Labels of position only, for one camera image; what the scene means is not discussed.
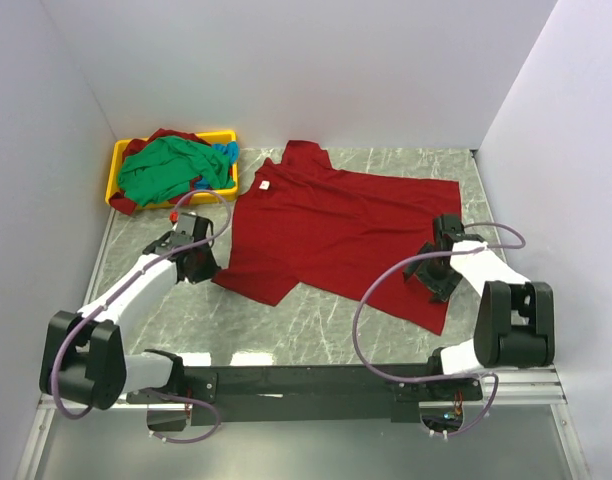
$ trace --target green cloth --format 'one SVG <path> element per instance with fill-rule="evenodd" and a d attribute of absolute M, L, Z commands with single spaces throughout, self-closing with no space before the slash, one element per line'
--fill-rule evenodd
<path fill-rule="evenodd" d="M 203 177 L 213 190 L 231 188 L 230 160 L 210 145 L 180 137 L 160 137 L 126 157 L 117 176 L 124 196 L 140 206 L 187 193 L 190 181 Z"/>

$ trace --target red t-shirt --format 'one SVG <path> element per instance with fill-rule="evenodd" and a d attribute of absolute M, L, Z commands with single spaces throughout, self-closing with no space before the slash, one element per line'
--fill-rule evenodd
<path fill-rule="evenodd" d="M 335 170 L 316 143 L 290 141 L 281 164 L 267 158 L 237 200 L 230 265 L 213 281 L 269 305 L 298 282 L 360 300 L 433 241 L 435 217 L 460 212 L 457 182 Z M 447 304 L 430 297 L 416 278 L 393 274 L 368 304 L 439 335 Z"/>

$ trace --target yellow basket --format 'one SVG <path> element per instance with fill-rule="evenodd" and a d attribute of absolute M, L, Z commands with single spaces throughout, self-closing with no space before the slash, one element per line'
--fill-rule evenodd
<path fill-rule="evenodd" d="M 195 135 L 197 135 L 202 140 L 206 140 L 211 145 L 213 143 L 223 143 L 225 145 L 228 142 L 234 142 L 235 140 L 237 140 L 237 136 L 232 130 L 223 130 L 221 132 L 196 133 Z M 119 175 L 119 170 L 122 168 L 122 154 L 124 153 L 124 150 L 126 150 L 128 142 L 130 142 L 131 140 L 132 138 L 126 138 L 115 143 L 115 149 L 113 150 L 113 160 L 110 164 L 110 174 L 108 175 L 108 185 L 106 186 L 106 203 L 108 203 L 109 205 L 111 197 L 120 191 L 120 188 L 117 185 L 117 176 Z M 215 190 L 216 193 L 219 193 L 229 202 L 232 202 L 237 198 L 237 191 L 239 190 L 239 180 L 237 179 L 237 162 L 235 162 L 231 168 L 233 171 L 233 180 L 235 181 L 235 186 L 222 190 Z M 198 203 L 216 202 L 218 202 L 218 200 L 210 193 L 196 193 L 190 199 L 191 205 L 197 205 Z M 137 210 L 144 210 L 149 208 L 170 208 L 172 206 L 173 205 L 169 202 L 157 204 L 152 203 L 146 205 L 145 207 L 140 207 L 138 205 Z"/>

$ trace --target marble tabletop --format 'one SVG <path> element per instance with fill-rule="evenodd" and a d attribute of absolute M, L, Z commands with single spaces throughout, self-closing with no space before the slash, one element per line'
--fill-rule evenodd
<path fill-rule="evenodd" d="M 468 150 L 411 148 L 331 148 L 336 168 L 402 177 L 459 181 L 464 223 L 491 221 L 477 166 Z M 279 162 L 282 148 L 244 149 L 239 159 L 240 193 L 248 190 L 265 158 Z M 218 227 L 223 207 L 193 207 Z M 106 291 L 135 263 L 142 249 L 170 228 L 168 210 L 133 216 L 115 213 L 93 298 Z M 490 227 L 475 229 L 498 241 Z M 229 229 L 213 247 L 221 266 L 228 264 Z M 357 302 L 299 284 L 277 307 L 262 305 L 211 282 L 178 284 L 134 331 L 124 336 L 127 353 L 157 348 L 210 355 L 213 365 L 304 365 L 359 363 L 351 342 L 351 319 Z M 373 362 L 425 362 L 437 347 L 460 343 L 473 334 L 479 297 L 461 282 L 453 293 L 441 336 L 371 307 L 360 320 L 363 350 Z"/>

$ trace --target table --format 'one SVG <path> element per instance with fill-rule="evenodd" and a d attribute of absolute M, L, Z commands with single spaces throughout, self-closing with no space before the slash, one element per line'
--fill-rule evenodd
<path fill-rule="evenodd" d="M 283 149 L 244 149 L 239 159 L 241 193 L 250 187 L 265 158 L 279 162 Z M 456 180 L 460 184 L 464 223 L 491 221 L 491 213 L 471 152 L 465 149 L 332 148 L 335 168 L 417 178 Z M 199 205 L 195 210 L 218 227 L 223 207 Z M 115 213 L 94 281 L 93 298 L 113 285 L 134 264 L 142 249 L 170 228 L 169 210 Z M 498 241 L 493 228 L 475 229 Z M 231 248 L 230 228 L 215 242 L 218 264 L 225 266 Z M 127 353 L 157 348 L 203 354 L 213 365 L 304 365 L 359 363 L 351 342 L 351 318 L 357 302 L 304 284 L 277 307 L 256 303 L 211 282 L 178 284 L 125 337 Z M 440 346 L 472 336 L 479 297 L 461 282 L 453 293 L 441 336 L 371 307 L 360 320 L 361 341 L 376 363 L 425 362 Z"/>

